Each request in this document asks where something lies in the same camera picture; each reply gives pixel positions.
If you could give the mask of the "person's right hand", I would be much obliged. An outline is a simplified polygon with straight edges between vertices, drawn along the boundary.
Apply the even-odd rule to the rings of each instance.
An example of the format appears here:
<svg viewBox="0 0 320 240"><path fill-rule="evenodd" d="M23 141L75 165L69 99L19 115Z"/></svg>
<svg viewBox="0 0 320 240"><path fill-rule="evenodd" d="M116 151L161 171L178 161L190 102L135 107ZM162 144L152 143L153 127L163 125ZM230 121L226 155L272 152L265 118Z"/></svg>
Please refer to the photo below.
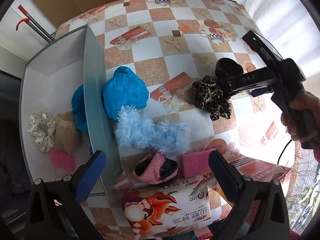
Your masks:
<svg viewBox="0 0 320 240"><path fill-rule="evenodd" d="M291 139L309 144L309 148L319 144L319 98L309 92L298 93L287 110L281 114L281 123Z"/></svg>

